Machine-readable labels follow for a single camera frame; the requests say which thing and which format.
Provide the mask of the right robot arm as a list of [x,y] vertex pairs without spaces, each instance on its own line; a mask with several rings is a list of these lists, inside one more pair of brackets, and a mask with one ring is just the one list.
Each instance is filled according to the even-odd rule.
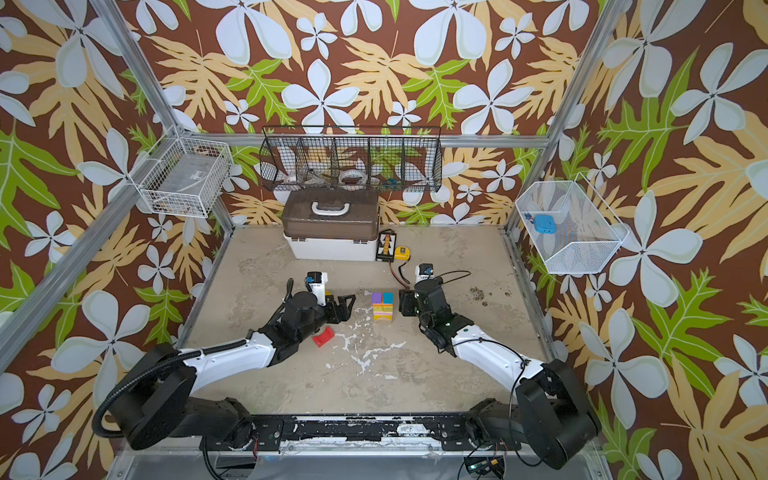
[[601,432],[602,425],[574,371],[561,360],[536,360],[492,338],[448,304],[443,280],[424,279],[399,292],[399,312],[440,353],[466,361],[509,393],[506,404],[486,399],[465,414],[475,447],[532,448],[542,463],[562,468]]

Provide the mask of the red arch wood block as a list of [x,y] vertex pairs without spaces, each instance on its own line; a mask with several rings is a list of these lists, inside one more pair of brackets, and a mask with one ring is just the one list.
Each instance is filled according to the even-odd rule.
[[322,348],[335,337],[335,332],[331,327],[326,327],[321,333],[312,337],[313,342],[318,348]]

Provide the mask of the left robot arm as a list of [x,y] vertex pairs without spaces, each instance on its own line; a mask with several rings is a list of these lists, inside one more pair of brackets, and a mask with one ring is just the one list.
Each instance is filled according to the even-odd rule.
[[264,326],[242,339],[199,349],[154,348],[96,408],[94,434],[124,438],[134,450],[193,436],[232,449],[246,447],[253,431],[249,410],[231,397],[213,401],[196,398],[194,392],[282,363],[323,327],[347,321],[355,300],[355,295],[319,300],[309,291],[288,294]]

